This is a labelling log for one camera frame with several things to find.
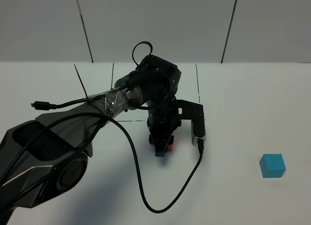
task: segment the white wall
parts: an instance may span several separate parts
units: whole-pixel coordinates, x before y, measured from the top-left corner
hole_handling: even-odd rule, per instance
[[[238,0],[224,62],[311,62],[311,0]]]
[[[94,62],[131,62],[133,47],[143,40],[153,44],[154,54],[169,61],[220,62],[234,6],[234,0],[79,3]],[[137,51],[140,61],[148,47]]]
[[[0,61],[91,61],[76,0],[0,0]]]

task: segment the transparent tape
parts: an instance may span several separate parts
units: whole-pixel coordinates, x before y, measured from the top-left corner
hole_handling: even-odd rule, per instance
[[[105,115],[115,118],[128,107],[128,99],[125,91],[112,90],[90,96],[92,104]]]

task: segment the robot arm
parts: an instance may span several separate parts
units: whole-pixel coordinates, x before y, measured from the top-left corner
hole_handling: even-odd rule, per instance
[[[113,118],[124,110],[148,110],[149,141],[155,146],[156,156],[167,152],[173,143],[172,133],[183,119],[192,120],[193,143],[199,140],[204,143],[202,105],[175,98],[180,76],[176,65],[148,55],[135,71],[116,82],[116,89],[92,96],[69,111],[42,114],[34,121],[9,129],[0,144],[0,222],[8,221],[16,207],[33,208],[72,189],[83,177],[88,157],[93,155],[87,140],[109,121],[116,123]],[[33,106],[41,110],[55,108],[44,102]],[[59,120],[63,121],[50,127]],[[42,134],[29,144],[40,132]],[[23,148],[26,151],[7,172]],[[12,198],[40,179],[43,179],[41,184],[8,207]]]

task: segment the cyan cube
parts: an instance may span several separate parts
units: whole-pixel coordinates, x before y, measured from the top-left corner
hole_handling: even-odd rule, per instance
[[[282,154],[264,154],[259,165],[263,178],[280,178],[286,170]]]

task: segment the white table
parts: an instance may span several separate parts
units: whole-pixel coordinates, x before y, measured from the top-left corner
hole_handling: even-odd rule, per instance
[[[177,65],[182,71],[178,99],[199,102],[198,75],[207,141],[201,165],[170,210],[153,214],[144,206],[128,141],[109,124],[94,139],[94,156],[76,187],[33,209],[17,208],[8,224],[309,225],[311,66],[197,64],[196,70],[195,64]],[[112,63],[76,66],[89,94],[110,89]],[[134,68],[115,63],[113,83]],[[30,107],[35,100],[63,103],[83,96],[73,63],[0,63],[0,136],[41,114]],[[160,158],[148,142],[147,112],[129,111],[117,120],[136,146],[149,204],[164,208],[199,156],[190,122],[183,121],[174,132],[174,150]],[[282,178],[262,178],[264,153],[283,154]]]

